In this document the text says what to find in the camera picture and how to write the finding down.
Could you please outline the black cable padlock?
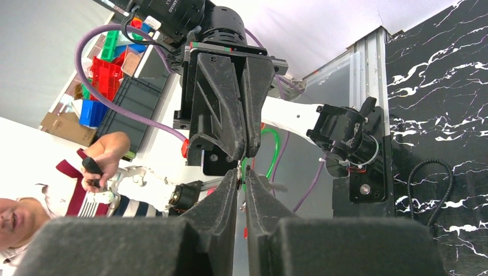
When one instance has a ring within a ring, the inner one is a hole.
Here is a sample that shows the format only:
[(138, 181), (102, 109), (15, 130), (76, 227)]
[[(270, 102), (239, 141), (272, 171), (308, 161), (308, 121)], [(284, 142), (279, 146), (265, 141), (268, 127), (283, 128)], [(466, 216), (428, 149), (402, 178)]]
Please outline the black cable padlock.
[(446, 162), (426, 159), (416, 164), (406, 182), (410, 218), (433, 229), (453, 187), (453, 169)]

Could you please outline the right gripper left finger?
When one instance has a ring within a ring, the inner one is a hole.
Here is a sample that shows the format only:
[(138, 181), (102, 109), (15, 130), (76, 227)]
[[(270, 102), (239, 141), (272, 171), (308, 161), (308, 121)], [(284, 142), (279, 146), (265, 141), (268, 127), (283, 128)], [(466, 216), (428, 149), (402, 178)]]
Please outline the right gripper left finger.
[(178, 217), (57, 218), (16, 275), (231, 275), (237, 175)]

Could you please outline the operator bare hand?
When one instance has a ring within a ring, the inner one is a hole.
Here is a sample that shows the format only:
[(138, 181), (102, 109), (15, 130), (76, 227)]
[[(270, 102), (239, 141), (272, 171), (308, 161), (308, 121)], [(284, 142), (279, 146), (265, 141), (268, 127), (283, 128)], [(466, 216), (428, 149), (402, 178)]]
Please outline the operator bare hand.
[(107, 181), (117, 173), (120, 160), (128, 153), (130, 144), (130, 139), (124, 132), (113, 132), (101, 136), (85, 149), (85, 155), (98, 164), (103, 174), (91, 173), (82, 164), (82, 187), (92, 193), (98, 193), (105, 188)]

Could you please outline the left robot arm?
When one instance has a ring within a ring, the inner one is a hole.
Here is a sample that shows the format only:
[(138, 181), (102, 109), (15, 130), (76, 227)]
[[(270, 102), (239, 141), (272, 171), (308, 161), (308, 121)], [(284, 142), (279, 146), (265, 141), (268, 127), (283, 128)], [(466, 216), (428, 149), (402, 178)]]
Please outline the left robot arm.
[(181, 75), (181, 107), (174, 126), (187, 130), (182, 155), (198, 166), (216, 155), (230, 163), (255, 157), (261, 124), (292, 132), (318, 146), (340, 164), (363, 168), (375, 161), (379, 141), (364, 130), (376, 99), (360, 110), (301, 104), (268, 96), (274, 79), (287, 71), (285, 60), (247, 43), (240, 16), (211, 1), (116, 1), (127, 12), (121, 25), (140, 18), (163, 34), (163, 61)]

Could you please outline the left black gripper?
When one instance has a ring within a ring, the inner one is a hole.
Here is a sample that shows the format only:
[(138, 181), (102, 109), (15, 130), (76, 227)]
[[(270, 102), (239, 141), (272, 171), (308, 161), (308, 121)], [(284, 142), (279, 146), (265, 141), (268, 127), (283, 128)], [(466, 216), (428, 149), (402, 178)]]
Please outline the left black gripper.
[(287, 72), (287, 62), (267, 56), (264, 48), (226, 41), (191, 42), (182, 55), (181, 108), (174, 113), (174, 128), (190, 131), (192, 148), (215, 145), (233, 160), (256, 156), (262, 107), (275, 75)]

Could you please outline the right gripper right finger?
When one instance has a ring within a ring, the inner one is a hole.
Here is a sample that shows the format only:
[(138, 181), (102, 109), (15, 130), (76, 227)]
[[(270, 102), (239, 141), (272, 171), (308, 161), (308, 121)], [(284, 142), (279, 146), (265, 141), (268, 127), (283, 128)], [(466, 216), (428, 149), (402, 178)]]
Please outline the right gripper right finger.
[(251, 275), (445, 275), (430, 230), (403, 218), (305, 219), (246, 171)]

